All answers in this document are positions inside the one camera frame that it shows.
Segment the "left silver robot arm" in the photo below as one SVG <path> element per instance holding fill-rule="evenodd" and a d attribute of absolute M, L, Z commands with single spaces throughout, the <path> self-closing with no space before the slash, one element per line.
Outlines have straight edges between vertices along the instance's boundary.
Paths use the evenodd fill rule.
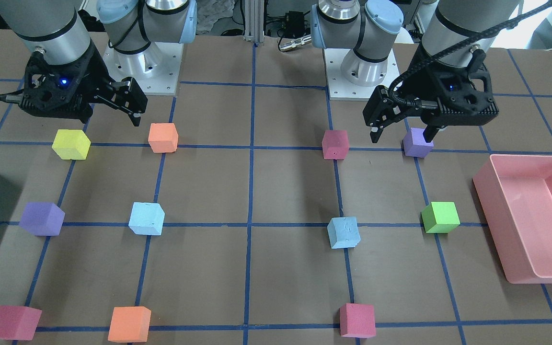
<path fill-rule="evenodd" d="M 510 19 L 516 0 L 439 0 L 408 69 L 388 86 L 374 87 L 362 111 L 372 142 L 385 127 L 408 116 L 425 124 L 431 142 L 448 126 L 482 126 L 499 109 L 485 66 L 498 33 L 517 24 Z M 363 69 L 382 68 L 403 26 L 400 7 L 390 0 L 320 0 L 311 9 L 311 39 L 322 49 L 347 49 L 343 71 L 362 83 Z"/>

